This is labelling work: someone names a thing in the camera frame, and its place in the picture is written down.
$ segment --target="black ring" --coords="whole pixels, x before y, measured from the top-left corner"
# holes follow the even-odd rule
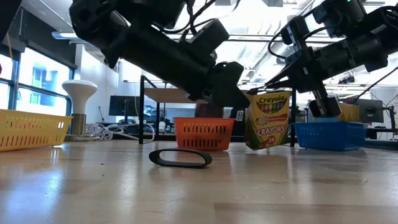
[[[175,162],[175,161],[166,161],[162,158],[160,158],[160,153],[161,152],[189,152],[189,153],[194,153],[202,158],[204,158],[205,163],[196,163],[196,162]],[[157,165],[160,166],[168,166],[168,167],[181,167],[181,168],[196,168],[196,169],[201,169],[205,168],[208,164],[211,164],[213,162],[213,159],[207,152],[203,151],[197,151],[197,150],[192,150],[192,149],[160,149],[153,151],[149,154],[149,159]]]

